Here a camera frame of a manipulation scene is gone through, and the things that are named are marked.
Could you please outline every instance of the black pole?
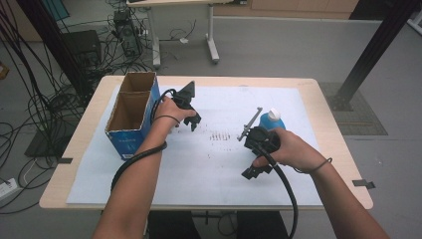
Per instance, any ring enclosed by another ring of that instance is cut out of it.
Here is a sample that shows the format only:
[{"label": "black pole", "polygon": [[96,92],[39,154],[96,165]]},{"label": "black pole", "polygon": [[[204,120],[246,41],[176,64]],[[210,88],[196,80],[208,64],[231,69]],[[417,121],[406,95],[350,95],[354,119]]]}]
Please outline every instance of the black pole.
[{"label": "black pole", "polygon": [[86,107],[94,93],[94,89],[63,41],[62,33],[56,21],[44,6],[43,1],[16,1],[68,77],[75,91],[80,96],[82,104]]},{"label": "black pole", "polygon": [[351,111],[350,100],[406,24],[420,0],[397,0],[360,55],[337,94],[328,97],[334,111]]}]

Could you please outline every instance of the forearm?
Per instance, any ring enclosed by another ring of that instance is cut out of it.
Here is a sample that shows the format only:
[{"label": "forearm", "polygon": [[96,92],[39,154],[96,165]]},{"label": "forearm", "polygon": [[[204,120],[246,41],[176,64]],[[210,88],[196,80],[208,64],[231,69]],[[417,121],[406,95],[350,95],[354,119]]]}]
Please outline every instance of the forearm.
[{"label": "forearm", "polygon": [[312,178],[337,238],[388,238],[331,164]]},{"label": "forearm", "polygon": [[[162,145],[168,130],[166,124],[155,123],[136,153]],[[137,161],[124,171],[108,199],[96,236],[139,238],[154,195],[160,161],[161,152]]]}]

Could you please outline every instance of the power strip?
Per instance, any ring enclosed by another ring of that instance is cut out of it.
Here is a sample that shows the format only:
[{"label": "power strip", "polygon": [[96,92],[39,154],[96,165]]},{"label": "power strip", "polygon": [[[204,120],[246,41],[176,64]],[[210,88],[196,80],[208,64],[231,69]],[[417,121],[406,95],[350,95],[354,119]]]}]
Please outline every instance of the power strip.
[{"label": "power strip", "polygon": [[18,187],[18,185],[16,184],[15,178],[9,179],[8,183],[3,182],[2,184],[0,184],[0,201],[12,195],[19,189],[20,187]]}]

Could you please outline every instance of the white paper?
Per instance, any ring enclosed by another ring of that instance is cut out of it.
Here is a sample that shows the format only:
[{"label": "white paper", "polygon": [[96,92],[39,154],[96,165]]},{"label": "white paper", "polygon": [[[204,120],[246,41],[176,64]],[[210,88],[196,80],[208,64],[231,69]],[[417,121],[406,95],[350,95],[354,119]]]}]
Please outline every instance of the white paper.
[{"label": "white paper", "polygon": [[[171,87],[160,87],[163,92]],[[114,90],[94,137],[84,154],[68,203],[106,204],[111,180],[123,161],[105,134],[118,88]],[[297,89],[251,87],[196,87],[192,107],[202,116],[195,131],[181,124],[167,138],[155,206],[280,206],[292,205],[279,176],[272,171],[248,180],[241,173],[255,155],[237,137],[262,107],[276,108],[286,128],[318,149]],[[299,206],[321,206],[308,175],[281,165]]]}]

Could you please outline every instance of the blue box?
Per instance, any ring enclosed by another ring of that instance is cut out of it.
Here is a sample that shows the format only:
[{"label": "blue box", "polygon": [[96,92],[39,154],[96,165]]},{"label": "blue box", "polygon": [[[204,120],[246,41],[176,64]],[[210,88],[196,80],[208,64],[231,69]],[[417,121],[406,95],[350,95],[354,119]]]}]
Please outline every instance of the blue box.
[{"label": "blue box", "polygon": [[127,73],[121,83],[105,134],[121,159],[133,157],[151,129],[152,107],[160,97],[155,73]]}]

